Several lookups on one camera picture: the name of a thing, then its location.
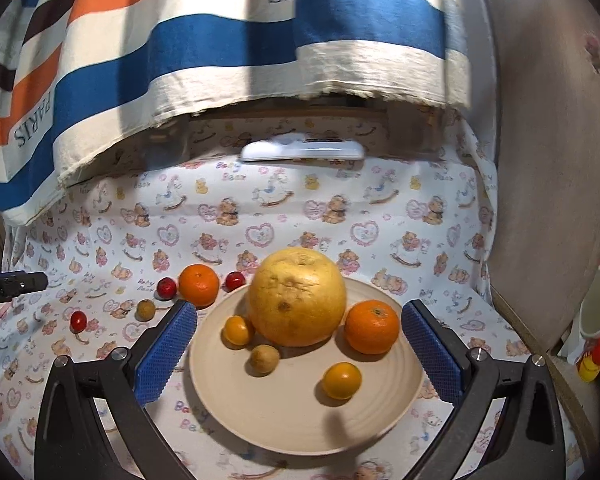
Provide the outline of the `red cherry tomato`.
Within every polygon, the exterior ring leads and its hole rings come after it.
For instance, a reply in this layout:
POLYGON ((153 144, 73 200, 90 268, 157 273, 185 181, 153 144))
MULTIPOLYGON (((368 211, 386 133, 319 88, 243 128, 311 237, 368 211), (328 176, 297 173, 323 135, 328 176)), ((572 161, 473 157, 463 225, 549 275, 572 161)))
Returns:
POLYGON ((83 311, 75 310, 70 316, 70 330, 74 334, 83 333, 86 330, 88 319, 83 311))

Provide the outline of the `brown longan fruit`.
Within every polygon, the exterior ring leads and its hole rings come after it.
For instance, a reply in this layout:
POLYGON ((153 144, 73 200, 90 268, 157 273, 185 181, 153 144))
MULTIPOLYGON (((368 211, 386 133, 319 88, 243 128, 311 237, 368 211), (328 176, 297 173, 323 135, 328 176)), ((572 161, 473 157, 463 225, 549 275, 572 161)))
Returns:
POLYGON ((258 344, 252 349, 249 358, 252 370, 258 375, 272 373, 279 361, 279 351, 270 344, 258 344))
POLYGON ((156 315, 156 305, 152 300, 143 299, 137 303, 135 317, 137 321, 149 322, 156 315))

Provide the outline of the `small yellow kumquat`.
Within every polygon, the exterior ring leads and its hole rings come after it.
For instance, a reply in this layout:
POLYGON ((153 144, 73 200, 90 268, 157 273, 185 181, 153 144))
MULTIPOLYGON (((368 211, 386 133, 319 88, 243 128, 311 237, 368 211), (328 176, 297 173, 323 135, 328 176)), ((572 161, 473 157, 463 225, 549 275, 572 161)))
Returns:
POLYGON ((337 401, 347 401, 361 387, 362 373, 352 363, 340 362, 326 370, 321 383, 326 396, 337 401))
POLYGON ((243 316, 232 315, 225 321, 222 337, 230 347, 244 348, 251 344, 253 328, 243 316))

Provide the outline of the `orange mandarin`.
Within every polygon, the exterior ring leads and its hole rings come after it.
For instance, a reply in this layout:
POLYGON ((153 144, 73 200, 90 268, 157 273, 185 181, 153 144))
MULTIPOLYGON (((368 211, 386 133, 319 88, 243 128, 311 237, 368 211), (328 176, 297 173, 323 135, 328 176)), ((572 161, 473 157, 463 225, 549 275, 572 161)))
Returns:
POLYGON ((220 291, 220 279, 210 266, 191 264, 178 276, 178 293, 197 309, 212 306, 220 291))
POLYGON ((366 356, 387 353, 400 334, 400 318, 388 304, 365 300, 355 304, 344 320, 343 335, 349 346, 366 356))

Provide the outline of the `large yellow pomelo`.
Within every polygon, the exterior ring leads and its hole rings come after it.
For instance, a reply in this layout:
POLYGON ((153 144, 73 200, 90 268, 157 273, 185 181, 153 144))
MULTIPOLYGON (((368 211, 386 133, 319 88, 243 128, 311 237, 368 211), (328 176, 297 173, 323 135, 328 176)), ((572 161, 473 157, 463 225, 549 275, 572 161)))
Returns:
POLYGON ((248 318, 265 339, 304 348, 332 336, 347 307, 336 263, 313 249, 289 247, 266 257, 247 290, 248 318))

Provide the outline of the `beige round plate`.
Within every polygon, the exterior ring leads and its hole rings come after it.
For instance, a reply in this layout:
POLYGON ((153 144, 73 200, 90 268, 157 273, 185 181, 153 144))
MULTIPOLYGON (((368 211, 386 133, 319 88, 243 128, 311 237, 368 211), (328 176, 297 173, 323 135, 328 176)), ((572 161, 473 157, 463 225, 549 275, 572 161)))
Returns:
POLYGON ((244 315, 247 291, 230 292, 204 314, 190 344, 188 368, 201 403, 227 431, 276 453, 320 456, 379 439, 396 426, 419 394, 424 370, 405 337, 383 356, 353 350, 336 332, 313 347, 283 348, 272 373, 259 376, 248 348, 227 347, 226 320, 244 315), (326 396, 326 370, 349 362, 362 373, 350 400, 326 396))

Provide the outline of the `striped Paris blanket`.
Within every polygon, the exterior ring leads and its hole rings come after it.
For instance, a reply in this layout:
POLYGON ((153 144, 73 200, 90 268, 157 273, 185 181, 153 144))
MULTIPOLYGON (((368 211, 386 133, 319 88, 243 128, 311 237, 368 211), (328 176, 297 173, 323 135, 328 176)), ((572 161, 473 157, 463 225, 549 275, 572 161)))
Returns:
POLYGON ((8 0, 0 211, 24 226, 172 118, 330 92, 468 105, 462 0, 8 0))

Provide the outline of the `brown wooden headboard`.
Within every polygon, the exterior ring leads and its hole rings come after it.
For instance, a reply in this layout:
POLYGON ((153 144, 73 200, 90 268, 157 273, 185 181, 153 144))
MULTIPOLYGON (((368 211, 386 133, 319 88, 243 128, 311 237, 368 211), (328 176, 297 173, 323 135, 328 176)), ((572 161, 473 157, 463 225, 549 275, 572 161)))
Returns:
POLYGON ((594 0, 486 0, 498 54, 503 312, 550 350, 600 262, 600 10, 594 0))

